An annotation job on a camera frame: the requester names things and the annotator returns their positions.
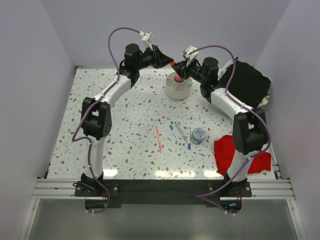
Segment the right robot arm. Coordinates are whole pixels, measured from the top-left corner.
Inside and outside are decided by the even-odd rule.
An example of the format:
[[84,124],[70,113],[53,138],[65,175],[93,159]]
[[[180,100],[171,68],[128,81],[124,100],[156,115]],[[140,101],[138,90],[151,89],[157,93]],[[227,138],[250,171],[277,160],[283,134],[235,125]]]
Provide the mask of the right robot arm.
[[224,183],[197,198],[204,199],[220,193],[233,197],[245,186],[254,158],[266,151],[263,146],[270,146],[265,112],[240,101],[228,90],[230,82],[223,82],[227,68],[219,70],[218,61],[213,57],[205,58],[202,65],[193,59],[172,63],[171,67],[182,79],[192,78],[199,82],[201,95],[233,119],[232,142],[235,152],[224,175]]

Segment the blue capped pen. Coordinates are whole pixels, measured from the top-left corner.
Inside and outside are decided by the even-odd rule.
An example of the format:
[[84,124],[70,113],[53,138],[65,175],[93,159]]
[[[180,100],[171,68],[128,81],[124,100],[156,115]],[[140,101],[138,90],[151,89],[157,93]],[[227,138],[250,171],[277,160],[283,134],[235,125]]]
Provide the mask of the blue capped pen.
[[173,127],[171,124],[169,125],[169,127],[170,127],[170,130],[171,130],[172,134],[174,135],[174,137],[175,137],[175,139],[176,139],[176,141],[177,141],[177,144],[178,144],[179,146],[181,146],[182,143],[181,143],[181,141],[180,141],[180,139],[179,139],[179,137],[178,137],[178,135],[177,135],[174,127]]

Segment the pink glue stick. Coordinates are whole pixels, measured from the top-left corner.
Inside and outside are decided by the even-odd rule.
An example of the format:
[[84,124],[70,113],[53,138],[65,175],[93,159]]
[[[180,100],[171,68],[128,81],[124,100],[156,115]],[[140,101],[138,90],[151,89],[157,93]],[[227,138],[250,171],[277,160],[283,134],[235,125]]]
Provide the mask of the pink glue stick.
[[174,76],[174,80],[177,82],[177,83],[182,83],[184,81],[183,78],[181,78],[177,73],[175,74]]

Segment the white blue marker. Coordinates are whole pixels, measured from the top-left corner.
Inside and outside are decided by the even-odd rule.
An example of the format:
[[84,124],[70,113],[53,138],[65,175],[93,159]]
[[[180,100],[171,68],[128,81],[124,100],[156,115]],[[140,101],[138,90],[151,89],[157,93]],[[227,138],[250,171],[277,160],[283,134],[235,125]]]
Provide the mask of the white blue marker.
[[183,140],[184,140],[186,143],[188,143],[187,137],[186,137],[186,135],[184,134],[184,132],[182,131],[182,129],[181,129],[181,127],[180,127],[179,123],[175,121],[175,122],[174,122],[174,124],[175,124],[175,126],[176,126],[176,128],[177,128],[178,132],[179,132],[179,133],[180,133],[180,135],[182,136]]

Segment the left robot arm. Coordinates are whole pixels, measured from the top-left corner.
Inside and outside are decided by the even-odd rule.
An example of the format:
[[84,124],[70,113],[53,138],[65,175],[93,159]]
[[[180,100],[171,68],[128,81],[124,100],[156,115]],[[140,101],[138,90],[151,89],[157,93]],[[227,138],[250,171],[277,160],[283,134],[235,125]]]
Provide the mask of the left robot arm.
[[111,109],[124,93],[134,87],[140,77],[140,70],[148,67],[160,69],[172,62],[173,58],[163,54],[157,45],[141,51],[137,44],[128,44],[124,59],[118,66],[116,79],[95,97],[83,100],[80,127],[89,140],[88,169],[82,173],[81,186],[77,190],[86,190],[92,196],[106,192],[102,160],[104,143],[112,129]]

